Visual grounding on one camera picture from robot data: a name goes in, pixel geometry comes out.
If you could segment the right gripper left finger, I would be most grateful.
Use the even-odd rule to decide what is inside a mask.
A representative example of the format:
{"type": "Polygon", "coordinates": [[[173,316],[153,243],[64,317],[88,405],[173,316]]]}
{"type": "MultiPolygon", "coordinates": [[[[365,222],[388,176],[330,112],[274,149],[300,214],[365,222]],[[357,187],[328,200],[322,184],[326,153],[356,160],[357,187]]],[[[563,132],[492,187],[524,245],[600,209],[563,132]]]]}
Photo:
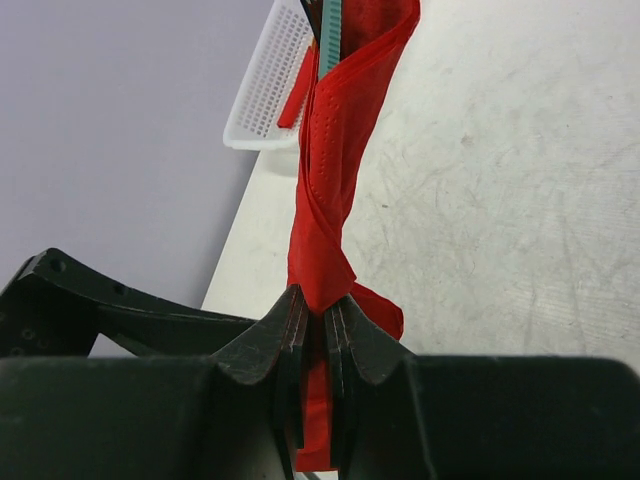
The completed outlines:
{"type": "Polygon", "coordinates": [[[5,479],[290,479],[308,311],[260,320],[118,283],[1,295],[5,479]]]}

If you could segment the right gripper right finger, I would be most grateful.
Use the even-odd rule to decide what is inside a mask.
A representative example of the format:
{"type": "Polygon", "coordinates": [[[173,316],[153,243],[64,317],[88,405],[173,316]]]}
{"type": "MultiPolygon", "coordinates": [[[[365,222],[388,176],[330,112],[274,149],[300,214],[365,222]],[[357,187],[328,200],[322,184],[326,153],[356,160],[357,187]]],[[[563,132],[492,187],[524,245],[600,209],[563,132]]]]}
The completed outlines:
{"type": "Polygon", "coordinates": [[[639,377],[620,361],[417,355],[350,297],[324,329],[343,479],[639,475],[639,377]]]}

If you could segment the red paper napkin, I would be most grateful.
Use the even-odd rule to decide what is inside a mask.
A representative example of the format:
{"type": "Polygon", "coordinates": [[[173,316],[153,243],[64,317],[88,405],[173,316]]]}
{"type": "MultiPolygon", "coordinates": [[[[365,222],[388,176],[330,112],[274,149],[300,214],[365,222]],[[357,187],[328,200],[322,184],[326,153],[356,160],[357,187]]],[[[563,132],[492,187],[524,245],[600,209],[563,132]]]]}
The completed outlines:
{"type": "Polygon", "coordinates": [[[296,212],[288,251],[288,279],[321,316],[351,295],[365,315],[395,339],[402,310],[357,283],[342,248],[360,163],[396,65],[420,19],[417,1],[345,1],[341,60],[312,83],[299,131],[296,212]]]}

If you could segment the white plastic perforated basket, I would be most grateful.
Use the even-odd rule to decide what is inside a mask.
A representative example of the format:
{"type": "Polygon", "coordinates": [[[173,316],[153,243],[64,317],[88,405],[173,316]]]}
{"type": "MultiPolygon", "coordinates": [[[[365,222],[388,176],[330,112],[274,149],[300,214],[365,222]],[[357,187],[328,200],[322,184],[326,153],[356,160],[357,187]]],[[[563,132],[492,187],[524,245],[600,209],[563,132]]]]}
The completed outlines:
{"type": "Polygon", "coordinates": [[[277,126],[311,45],[312,31],[298,1],[275,1],[259,36],[223,132],[235,150],[291,149],[301,117],[277,126]]]}

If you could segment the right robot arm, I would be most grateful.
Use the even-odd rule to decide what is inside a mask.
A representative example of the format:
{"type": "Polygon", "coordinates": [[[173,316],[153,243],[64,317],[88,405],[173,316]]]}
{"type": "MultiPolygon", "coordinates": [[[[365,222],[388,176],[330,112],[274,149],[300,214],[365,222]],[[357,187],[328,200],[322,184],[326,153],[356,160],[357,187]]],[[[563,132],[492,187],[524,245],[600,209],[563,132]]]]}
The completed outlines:
{"type": "Polygon", "coordinates": [[[580,357],[423,356],[351,297],[260,320],[184,307],[51,248],[1,294],[5,479],[292,479],[312,359],[342,479],[635,479],[639,378],[580,357]]]}

